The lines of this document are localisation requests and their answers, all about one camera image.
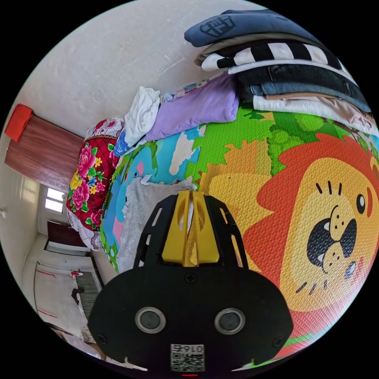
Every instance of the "cartoon lion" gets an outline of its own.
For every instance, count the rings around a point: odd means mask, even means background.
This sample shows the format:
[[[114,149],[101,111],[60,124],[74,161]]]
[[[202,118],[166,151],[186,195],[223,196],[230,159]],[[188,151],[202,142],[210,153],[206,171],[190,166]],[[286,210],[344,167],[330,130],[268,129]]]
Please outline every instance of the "cartoon lion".
[[[246,251],[284,295],[293,335],[329,329],[363,285],[379,247],[379,166],[354,139],[285,151],[259,190],[272,212],[243,235]]]

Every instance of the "black and white striped shirt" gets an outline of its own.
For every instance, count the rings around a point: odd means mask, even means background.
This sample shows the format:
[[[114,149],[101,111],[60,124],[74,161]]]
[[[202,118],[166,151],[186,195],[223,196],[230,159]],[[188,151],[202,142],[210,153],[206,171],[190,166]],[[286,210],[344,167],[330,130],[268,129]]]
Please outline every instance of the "black and white striped shirt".
[[[275,64],[308,64],[329,68],[351,79],[342,63],[329,50],[301,42],[262,43],[241,50],[231,57],[210,54],[201,65],[205,71],[229,68],[229,73]]]

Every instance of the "jeans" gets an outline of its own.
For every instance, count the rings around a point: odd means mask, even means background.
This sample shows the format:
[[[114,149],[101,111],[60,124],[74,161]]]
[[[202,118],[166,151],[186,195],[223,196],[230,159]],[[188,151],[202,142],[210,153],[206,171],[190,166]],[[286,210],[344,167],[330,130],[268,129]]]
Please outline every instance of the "jeans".
[[[236,74],[245,86],[246,100],[252,95],[278,95],[294,92],[318,92],[350,102],[371,112],[361,90],[349,79],[321,67],[308,65],[274,65]]]

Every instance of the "purple cloth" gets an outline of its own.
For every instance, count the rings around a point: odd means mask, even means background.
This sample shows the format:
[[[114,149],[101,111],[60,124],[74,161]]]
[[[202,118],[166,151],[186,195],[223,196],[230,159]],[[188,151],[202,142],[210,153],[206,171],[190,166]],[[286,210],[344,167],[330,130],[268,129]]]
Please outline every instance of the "purple cloth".
[[[146,141],[155,141],[209,122],[231,122],[237,117],[239,97],[234,75],[227,73],[159,108]]]

